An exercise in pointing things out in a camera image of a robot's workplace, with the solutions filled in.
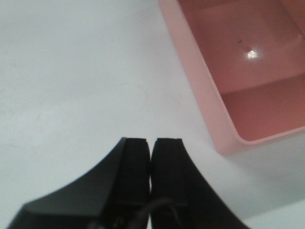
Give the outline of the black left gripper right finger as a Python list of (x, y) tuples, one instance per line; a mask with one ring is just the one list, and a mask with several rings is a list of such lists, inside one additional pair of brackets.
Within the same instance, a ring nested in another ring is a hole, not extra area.
[(156, 140), (151, 159), (153, 200), (168, 198), (169, 207), (152, 212), (154, 229), (245, 229), (204, 179), (181, 139)]

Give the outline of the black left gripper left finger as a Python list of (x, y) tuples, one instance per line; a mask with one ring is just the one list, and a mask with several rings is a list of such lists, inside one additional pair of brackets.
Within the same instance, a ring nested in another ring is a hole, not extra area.
[(148, 202), (150, 152), (145, 139), (122, 138), (70, 184), (26, 203), (11, 229), (124, 229)]

